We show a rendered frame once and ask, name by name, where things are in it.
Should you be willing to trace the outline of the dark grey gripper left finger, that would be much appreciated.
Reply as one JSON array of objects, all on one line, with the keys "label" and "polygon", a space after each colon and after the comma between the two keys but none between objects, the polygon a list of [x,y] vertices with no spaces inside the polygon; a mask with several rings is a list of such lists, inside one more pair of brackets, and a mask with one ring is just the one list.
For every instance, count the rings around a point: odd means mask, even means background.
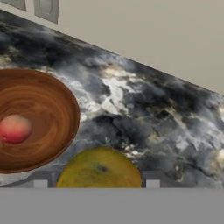
[{"label": "dark grey gripper left finger", "polygon": [[14,183],[3,185],[3,188],[53,188],[56,185],[58,173],[56,171],[35,171],[25,180],[19,180]]}]

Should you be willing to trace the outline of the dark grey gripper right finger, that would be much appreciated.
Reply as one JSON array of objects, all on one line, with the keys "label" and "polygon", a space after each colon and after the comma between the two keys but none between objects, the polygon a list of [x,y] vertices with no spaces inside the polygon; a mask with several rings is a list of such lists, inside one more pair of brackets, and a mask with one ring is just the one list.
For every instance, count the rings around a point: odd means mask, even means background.
[{"label": "dark grey gripper right finger", "polygon": [[142,171],[142,187],[187,188],[187,185],[169,178],[162,171]]}]

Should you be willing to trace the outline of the yellow-green orange fruit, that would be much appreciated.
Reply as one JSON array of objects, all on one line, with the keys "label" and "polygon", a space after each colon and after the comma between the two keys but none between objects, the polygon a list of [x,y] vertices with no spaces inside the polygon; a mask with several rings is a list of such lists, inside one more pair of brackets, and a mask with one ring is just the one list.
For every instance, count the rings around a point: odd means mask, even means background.
[{"label": "yellow-green orange fruit", "polygon": [[99,147],[74,156],[59,175],[57,188],[140,188],[141,172],[120,151]]}]

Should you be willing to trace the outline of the pink red peach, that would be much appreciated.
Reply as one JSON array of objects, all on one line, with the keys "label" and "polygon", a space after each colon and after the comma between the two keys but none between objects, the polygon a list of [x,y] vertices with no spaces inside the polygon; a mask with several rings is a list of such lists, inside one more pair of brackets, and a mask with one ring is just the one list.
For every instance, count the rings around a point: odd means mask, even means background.
[{"label": "pink red peach", "polygon": [[31,132],[31,122],[21,115],[9,115],[0,122],[0,139],[5,143],[20,144]]}]

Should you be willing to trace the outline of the brown wooden bowl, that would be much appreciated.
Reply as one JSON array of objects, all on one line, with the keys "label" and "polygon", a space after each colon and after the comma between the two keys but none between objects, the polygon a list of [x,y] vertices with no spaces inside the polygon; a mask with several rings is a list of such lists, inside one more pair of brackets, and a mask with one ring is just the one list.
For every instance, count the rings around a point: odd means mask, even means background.
[{"label": "brown wooden bowl", "polygon": [[21,115],[32,123],[22,143],[0,143],[0,173],[26,172],[60,156],[74,140],[80,109],[72,91],[48,73],[0,70],[0,121]]}]

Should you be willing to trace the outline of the grey wall outlet plate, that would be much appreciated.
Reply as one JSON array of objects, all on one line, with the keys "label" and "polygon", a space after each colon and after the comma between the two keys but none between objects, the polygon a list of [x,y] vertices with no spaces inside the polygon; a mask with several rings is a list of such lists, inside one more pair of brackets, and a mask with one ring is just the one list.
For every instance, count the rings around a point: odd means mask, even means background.
[{"label": "grey wall outlet plate", "polygon": [[26,11],[25,0],[0,0],[4,4],[8,4],[14,8],[17,8],[21,11]]},{"label": "grey wall outlet plate", "polygon": [[33,2],[35,16],[58,23],[60,0],[33,0]]}]

